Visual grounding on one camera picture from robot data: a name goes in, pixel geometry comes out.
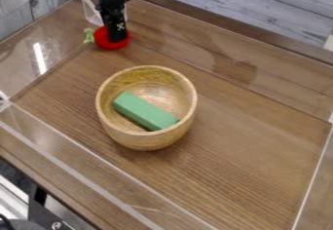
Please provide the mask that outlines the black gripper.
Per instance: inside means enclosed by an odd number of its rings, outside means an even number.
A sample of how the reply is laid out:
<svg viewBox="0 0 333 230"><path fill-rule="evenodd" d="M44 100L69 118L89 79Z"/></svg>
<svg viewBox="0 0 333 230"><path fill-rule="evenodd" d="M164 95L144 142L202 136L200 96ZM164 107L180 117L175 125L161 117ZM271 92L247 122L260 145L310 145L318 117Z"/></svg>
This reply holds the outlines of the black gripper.
<svg viewBox="0 0 333 230"><path fill-rule="evenodd" d="M107 27L108 39L112 43L120 42L127 37L124 3L128 0L99 0L96 9L103 12L103 23Z"/></svg>

